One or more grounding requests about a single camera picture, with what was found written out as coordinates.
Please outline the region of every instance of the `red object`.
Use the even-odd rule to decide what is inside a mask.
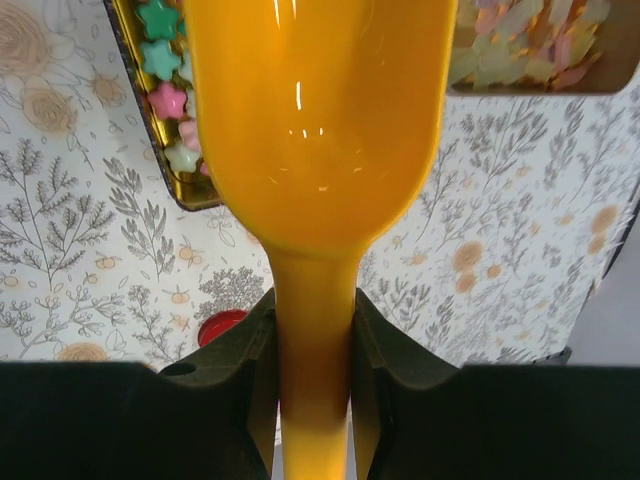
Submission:
[[[209,317],[198,332],[198,345],[204,347],[214,338],[218,338],[235,324],[240,323],[247,312],[244,310],[227,310]]]

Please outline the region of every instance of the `orange plastic spoon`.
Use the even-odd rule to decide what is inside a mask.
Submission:
[[[214,184],[276,289],[288,480],[342,480],[359,261],[424,185],[454,0],[189,0]]]

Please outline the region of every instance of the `gold container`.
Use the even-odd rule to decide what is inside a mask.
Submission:
[[[182,14],[180,2],[165,0],[165,3]],[[120,53],[125,61],[129,81],[134,86],[136,99],[140,106],[147,132],[151,139],[162,177],[178,206],[184,210],[196,211],[222,204],[211,179],[196,169],[195,173],[173,172],[165,158],[164,149],[179,138],[178,121],[174,119],[160,120],[147,101],[147,94],[156,89],[160,80],[155,75],[142,71],[144,58],[139,49],[142,42],[149,41],[144,32],[144,24],[137,16],[137,7],[143,2],[134,0],[104,0]],[[187,48],[187,39],[178,33],[171,42],[172,50],[182,55]],[[191,86],[174,72],[171,83],[186,89]]]
[[[573,2],[574,5],[579,5],[584,4],[585,0]],[[611,11],[604,23],[598,26],[596,42],[591,49],[591,52],[601,52],[602,57],[575,85],[559,91],[548,91],[540,85],[528,83],[474,90],[472,85],[461,82],[451,86],[449,93],[487,96],[612,95],[620,92],[631,81],[640,62],[640,0],[610,0],[610,3]],[[545,9],[548,10],[550,4],[550,0],[545,0]],[[454,47],[470,47],[475,37],[473,28],[457,26]]]

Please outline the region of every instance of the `green star bead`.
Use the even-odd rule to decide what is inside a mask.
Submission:
[[[138,15],[151,40],[176,38],[176,23],[180,20],[180,13],[167,7],[163,0],[150,0],[146,5],[141,5],[138,7]]]
[[[166,40],[143,42],[140,44],[140,50],[144,55],[142,70],[150,75],[157,75],[165,82],[171,80],[174,70],[182,64],[180,57],[171,51]]]

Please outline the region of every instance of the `spoon handle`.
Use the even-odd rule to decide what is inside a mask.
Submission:
[[[267,252],[276,290],[285,478],[343,480],[361,252],[335,260]]]

